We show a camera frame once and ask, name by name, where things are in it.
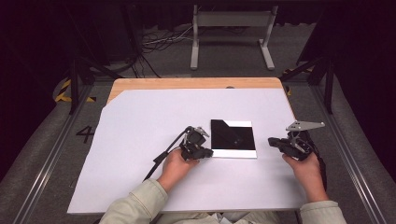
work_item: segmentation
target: metal bar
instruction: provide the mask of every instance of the metal bar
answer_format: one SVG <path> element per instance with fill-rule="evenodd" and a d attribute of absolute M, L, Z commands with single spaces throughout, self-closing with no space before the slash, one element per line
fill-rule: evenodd
<path fill-rule="evenodd" d="M 273 7 L 271 14 L 269 16 L 270 18 L 267 21 L 267 26 L 265 28 L 265 38 L 261 44 L 262 48 L 268 47 L 268 42 L 270 41 L 270 35 L 271 35 L 272 29 L 273 29 L 274 23 L 275 23 L 276 12 L 277 12 L 277 7 Z"/>
<path fill-rule="evenodd" d="M 324 91 L 324 105 L 327 108 L 329 114 L 332 114 L 332 83 L 334 78 L 334 65 L 329 60 L 329 68 L 326 75 L 326 87 Z"/>
<path fill-rule="evenodd" d="M 193 30 L 193 40 L 192 40 L 192 51 L 191 51 L 191 63 L 190 69 L 198 69 L 198 54 L 199 54 L 199 39 L 198 39 L 198 6 L 194 5 L 194 12 L 192 16 L 192 30 Z"/>
<path fill-rule="evenodd" d="M 282 77 L 279 78 L 279 80 L 281 82 L 284 82 L 292 77 L 295 77 L 297 75 L 299 75 L 300 73 L 302 73 L 305 69 L 308 69 L 314 65 L 316 65 L 317 63 L 319 63 L 323 58 L 316 58 L 315 60 L 309 61 L 303 65 L 298 66 L 297 68 L 295 68 L 294 70 L 292 70 L 291 72 L 287 73 L 286 75 L 283 75 Z"/>
<path fill-rule="evenodd" d="M 330 127 L 332 131 L 332 135 L 334 136 L 337 143 L 337 150 L 349 172 L 349 175 L 355 185 L 355 188 L 359 195 L 361 196 L 361 201 L 363 202 L 364 207 L 367 210 L 367 213 L 372 220 L 372 223 L 387 223 L 384 216 L 381 213 L 381 210 L 378 207 L 378 204 L 375 201 L 373 194 L 371 193 L 367 182 L 359 169 L 358 164 L 356 163 L 353 155 L 347 145 L 346 140 L 341 134 L 340 128 L 333 115 L 329 115 L 327 113 L 326 105 L 322 103 L 321 99 L 323 99 L 323 94 L 320 91 L 318 86 L 311 86 L 311 91 L 313 92 L 317 104 L 319 105 L 324 117 L 325 122 L 328 127 Z"/>
<path fill-rule="evenodd" d="M 54 146 L 52 147 L 51 152 L 49 153 L 46 161 L 44 162 L 40 173 L 35 179 L 35 183 L 33 184 L 29 194 L 27 195 L 19 213 L 15 217 L 13 221 L 14 224 L 27 223 L 30 215 L 32 215 L 33 210 L 35 209 L 35 205 L 37 204 L 38 199 L 40 198 L 44 188 L 46 187 L 52 171 L 55 168 L 55 165 L 62 154 L 66 137 L 69 134 L 79 112 L 81 111 L 85 99 L 87 99 L 87 97 L 89 96 L 91 89 L 92 86 L 84 86 L 82 88 L 79 98 L 81 104 L 78 104 L 75 113 L 69 115 L 69 117 L 67 118 L 60 135 L 58 136 Z"/>
<path fill-rule="evenodd" d="M 331 59 L 328 57 L 323 57 L 320 62 L 315 64 L 315 67 L 312 69 L 311 74 L 309 74 L 308 79 L 306 80 L 309 85 L 317 86 L 323 77 L 329 71 L 329 63 Z"/>
<path fill-rule="evenodd" d="M 270 11 L 199 11 L 198 26 L 266 26 Z"/>
<path fill-rule="evenodd" d="M 71 66 L 70 66 L 70 79 L 72 82 L 71 88 L 72 88 L 72 106 L 70 108 L 69 115 L 72 115 L 78 105 L 79 105 L 79 100 L 78 100 L 78 72 L 80 71 L 79 69 L 79 64 L 76 60 L 73 60 Z"/>
<path fill-rule="evenodd" d="M 101 73 L 106 74 L 109 77 L 113 77 L 114 79 L 117 78 L 123 78 L 122 76 L 120 76 L 119 74 L 112 72 L 111 70 L 108 70 L 107 68 L 103 67 L 102 65 L 100 65 L 99 63 L 96 63 L 88 58 L 85 57 L 78 57 L 78 61 L 85 63 L 91 67 L 96 68 L 97 70 L 99 70 Z"/>

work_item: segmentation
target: metal rail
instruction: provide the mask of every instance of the metal rail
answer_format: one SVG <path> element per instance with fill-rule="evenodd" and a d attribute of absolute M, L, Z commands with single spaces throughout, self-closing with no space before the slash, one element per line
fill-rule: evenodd
<path fill-rule="evenodd" d="M 92 86 L 83 86 L 81 90 L 81 95 L 79 96 L 79 101 L 81 103 L 78 104 L 73 115 L 70 115 L 67 118 L 61 133 L 59 134 L 54 146 L 52 147 L 51 152 L 49 153 L 46 161 L 44 162 L 44 165 L 41 168 L 40 173 L 35 179 L 35 183 L 33 184 L 28 196 L 26 197 L 19 213 L 15 217 L 13 221 L 14 224 L 27 223 L 30 215 L 32 215 L 33 210 L 35 209 L 35 205 L 37 204 L 38 199 L 40 198 L 44 188 L 46 187 L 50 179 L 50 176 L 52 174 L 52 171 L 55 168 L 55 165 L 59 160 L 62 151 L 64 150 L 64 143 L 66 137 L 69 134 L 76 118 L 78 117 L 78 114 L 84 105 L 85 99 L 87 99 L 87 97 L 89 96 L 91 89 Z"/>
<path fill-rule="evenodd" d="M 315 96 L 317 104 L 320 106 L 320 110 L 323 113 L 326 121 L 326 125 L 330 127 L 332 131 L 332 135 L 334 136 L 337 144 L 338 152 L 349 172 L 349 175 L 355 185 L 356 190 L 361 196 L 361 200 L 363 202 L 364 207 L 367 210 L 367 213 L 372 220 L 373 223 L 385 224 L 387 221 L 384 219 L 384 216 L 381 213 L 378 204 L 375 201 L 375 198 L 372 192 L 367 185 L 367 182 L 359 169 L 358 164 L 352 156 L 352 153 L 347 145 L 347 141 L 344 139 L 341 134 L 340 128 L 333 117 L 333 115 L 329 115 L 325 104 L 323 104 L 323 93 L 320 91 L 319 86 L 311 86 L 311 91 Z"/>

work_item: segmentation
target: table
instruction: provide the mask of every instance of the table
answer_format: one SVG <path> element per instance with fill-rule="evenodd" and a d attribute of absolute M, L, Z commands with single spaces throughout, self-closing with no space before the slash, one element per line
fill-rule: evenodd
<path fill-rule="evenodd" d="M 184 128 L 202 124 L 210 135 L 216 118 L 251 121 L 258 158 L 203 160 L 171 192 L 163 212 L 294 210 L 305 203 L 292 170 L 267 142 L 286 136 L 294 121 L 277 78 L 131 78 L 114 83 L 68 213 L 105 212 L 142 182 Z M 160 174 L 157 169 L 152 178 Z M 184 204 L 186 198 L 194 203 Z"/>

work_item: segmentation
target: left hand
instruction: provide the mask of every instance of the left hand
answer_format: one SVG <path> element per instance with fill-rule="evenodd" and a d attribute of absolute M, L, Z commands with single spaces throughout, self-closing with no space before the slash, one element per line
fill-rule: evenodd
<path fill-rule="evenodd" d="M 169 153 L 163 163 L 163 173 L 157 181 L 166 192 L 169 192 L 198 163 L 198 160 L 185 161 L 181 157 L 181 149 L 175 149 Z"/>

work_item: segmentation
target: black cable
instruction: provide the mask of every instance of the black cable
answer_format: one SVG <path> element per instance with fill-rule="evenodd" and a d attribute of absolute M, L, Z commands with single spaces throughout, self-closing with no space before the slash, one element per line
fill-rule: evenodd
<path fill-rule="evenodd" d="M 136 78 L 139 78 L 139 73 L 137 72 L 137 70 L 136 70 L 136 68 L 134 67 L 134 65 L 133 65 L 131 68 L 132 68 L 132 70 L 134 71 L 134 76 L 135 76 Z"/>
<path fill-rule="evenodd" d="M 169 39 L 175 38 L 176 36 L 180 36 L 180 35 L 182 35 L 183 33 L 186 33 L 186 32 L 187 32 L 187 30 L 174 31 L 172 33 L 168 31 L 168 32 L 164 33 L 161 37 L 158 37 L 157 35 L 155 35 L 156 32 L 148 33 L 148 34 L 144 35 L 143 38 L 145 38 L 147 36 L 150 41 L 147 41 L 147 42 L 143 43 L 143 45 L 153 45 L 153 44 L 156 44 L 158 42 L 168 41 Z M 149 37 L 150 35 L 155 35 L 156 38 L 155 39 L 151 39 L 151 37 Z"/>
<path fill-rule="evenodd" d="M 297 211 L 294 211 L 294 215 L 296 215 L 296 220 L 298 224 L 301 224 L 300 216 Z"/>
<path fill-rule="evenodd" d="M 145 58 L 145 56 L 140 55 L 140 57 L 142 57 L 143 60 L 145 60 L 145 62 L 148 64 L 149 68 L 151 68 L 151 71 L 155 74 L 155 76 L 160 77 L 160 76 L 154 71 L 154 69 L 151 67 L 151 64 L 149 64 L 149 61 Z"/>
<path fill-rule="evenodd" d="M 155 41 L 158 39 L 159 39 L 159 37 L 155 34 L 155 32 L 152 32 L 152 33 L 144 34 L 142 40 L 147 40 L 147 42 L 149 42 L 149 41 Z"/>
<path fill-rule="evenodd" d="M 227 31 L 227 32 L 230 32 L 230 33 L 233 33 L 233 34 L 235 34 L 235 35 L 241 35 L 242 33 L 244 33 L 244 32 L 246 31 L 247 28 L 248 28 L 247 26 L 241 26 L 241 27 L 228 27 L 228 28 L 222 27 L 221 30 Z"/>
<path fill-rule="evenodd" d="M 188 130 L 190 130 L 191 127 L 189 126 L 188 128 L 186 128 L 181 134 L 178 135 L 178 137 L 175 139 L 175 141 L 173 141 L 173 143 L 163 152 L 161 153 L 157 158 L 154 159 L 154 166 L 151 168 L 151 170 L 148 172 L 148 174 L 146 175 L 145 180 L 149 179 L 151 177 L 151 175 L 154 173 L 154 171 L 158 168 L 158 166 L 163 162 L 163 160 L 165 160 L 165 158 L 169 155 L 169 150 L 171 149 L 171 147 L 175 144 L 175 142 L 177 142 L 177 140 L 184 134 L 186 133 Z"/>
<path fill-rule="evenodd" d="M 171 34 L 170 32 L 166 32 L 165 34 L 163 34 L 162 37 L 157 38 L 156 40 L 153 39 L 151 41 L 153 43 L 150 43 L 149 41 L 143 43 L 142 49 L 148 49 L 148 51 L 144 51 L 143 53 L 151 53 L 154 50 L 159 50 L 159 51 L 165 50 L 170 46 L 172 46 L 173 44 L 185 40 L 187 38 L 185 36 L 190 35 L 190 32 L 191 32 L 191 27 L 184 31 L 174 31 Z"/>
<path fill-rule="evenodd" d="M 143 66 L 143 64 L 142 64 L 142 58 L 141 57 L 139 57 L 139 63 L 140 63 L 140 66 L 142 67 L 142 76 L 146 77 L 146 75 L 145 75 L 145 66 Z"/>
<path fill-rule="evenodd" d="M 123 67 L 116 68 L 116 69 L 113 69 L 113 70 L 110 70 L 110 71 L 119 74 L 119 73 L 121 73 L 121 72 L 124 72 L 124 71 L 128 70 L 130 67 L 133 66 L 133 64 L 134 64 L 134 63 L 128 63 L 128 64 L 124 65 Z M 95 76 L 106 76 L 106 74 L 104 74 L 104 73 L 102 73 L 102 72 L 96 72 L 96 71 L 92 71 L 92 72 L 93 72 L 93 74 L 94 74 Z"/>
<path fill-rule="evenodd" d="M 310 140 L 310 142 L 312 142 L 312 144 L 309 144 L 308 142 L 305 142 L 302 139 L 300 139 L 300 141 L 307 144 L 312 149 L 312 152 L 314 152 L 315 155 L 317 156 L 318 162 L 319 162 L 320 175 L 322 177 L 322 182 L 323 182 L 323 188 L 326 191 L 327 190 L 326 163 L 324 162 L 323 158 L 320 157 L 319 150 L 318 150 L 317 146 L 314 144 L 314 142 L 312 142 L 312 140 Z"/>

